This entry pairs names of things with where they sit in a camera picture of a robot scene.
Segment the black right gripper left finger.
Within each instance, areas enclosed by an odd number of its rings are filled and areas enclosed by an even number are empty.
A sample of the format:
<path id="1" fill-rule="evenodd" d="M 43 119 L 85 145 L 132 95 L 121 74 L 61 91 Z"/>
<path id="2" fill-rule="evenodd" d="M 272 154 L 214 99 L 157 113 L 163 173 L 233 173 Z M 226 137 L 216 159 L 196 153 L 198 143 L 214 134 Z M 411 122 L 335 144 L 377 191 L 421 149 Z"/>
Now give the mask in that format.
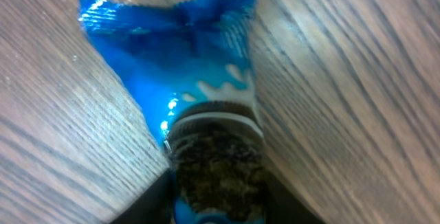
<path id="1" fill-rule="evenodd" d="M 110 224 L 171 224 L 173 197 L 171 172 L 165 170 Z"/>

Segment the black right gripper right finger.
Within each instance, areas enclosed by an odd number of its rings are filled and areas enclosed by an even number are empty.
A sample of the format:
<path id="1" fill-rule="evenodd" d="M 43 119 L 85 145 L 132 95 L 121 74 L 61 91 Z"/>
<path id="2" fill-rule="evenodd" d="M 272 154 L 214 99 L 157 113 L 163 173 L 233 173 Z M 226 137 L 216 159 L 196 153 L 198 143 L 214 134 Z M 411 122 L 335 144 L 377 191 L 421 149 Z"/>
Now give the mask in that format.
<path id="1" fill-rule="evenodd" d="M 271 172 L 265 185 L 267 224 L 325 224 Z"/>

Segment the blue Oreo cookie pack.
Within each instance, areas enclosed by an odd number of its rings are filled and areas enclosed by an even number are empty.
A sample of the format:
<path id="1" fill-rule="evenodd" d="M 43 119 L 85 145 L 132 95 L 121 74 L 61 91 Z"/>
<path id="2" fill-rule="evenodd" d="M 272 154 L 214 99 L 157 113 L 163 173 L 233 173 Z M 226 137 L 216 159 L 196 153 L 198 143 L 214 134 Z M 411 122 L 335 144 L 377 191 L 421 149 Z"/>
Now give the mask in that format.
<path id="1" fill-rule="evenodd" d="M 264 135 L 249 36 L 256 0 L 78 0 L 88 41 L 168 160 L 172 223 L 265 223 Z"/>

